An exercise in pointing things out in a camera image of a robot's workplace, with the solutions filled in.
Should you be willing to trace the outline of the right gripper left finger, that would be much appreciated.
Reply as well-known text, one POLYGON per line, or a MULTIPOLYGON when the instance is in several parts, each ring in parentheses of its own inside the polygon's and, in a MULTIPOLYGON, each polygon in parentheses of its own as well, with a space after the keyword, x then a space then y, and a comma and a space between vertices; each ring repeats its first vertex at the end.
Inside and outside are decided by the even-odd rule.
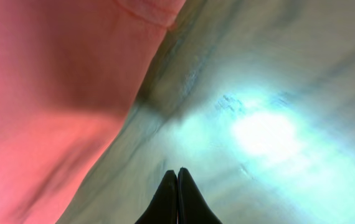
POLYGON ((135 223, 178 223, 178 182, 173 170, 166 171, 150 204, 135 223))

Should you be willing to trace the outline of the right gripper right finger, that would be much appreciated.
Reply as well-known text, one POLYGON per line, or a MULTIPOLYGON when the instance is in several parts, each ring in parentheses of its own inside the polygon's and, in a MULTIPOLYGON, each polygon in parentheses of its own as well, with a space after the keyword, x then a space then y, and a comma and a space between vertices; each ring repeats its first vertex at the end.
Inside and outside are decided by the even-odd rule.
POLYGON ((190 172, 182 167, 177 177, 178 223, 222 224, 209 208, 190 172))

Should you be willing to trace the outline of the red t-shirt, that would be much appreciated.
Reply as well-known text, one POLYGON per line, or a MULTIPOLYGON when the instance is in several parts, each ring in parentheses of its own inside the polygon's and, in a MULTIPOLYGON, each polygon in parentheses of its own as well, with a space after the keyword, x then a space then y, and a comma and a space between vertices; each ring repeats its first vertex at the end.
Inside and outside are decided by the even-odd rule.
POLYGON ((0 223, 55 223, 182 1, 0 0, 0 223))

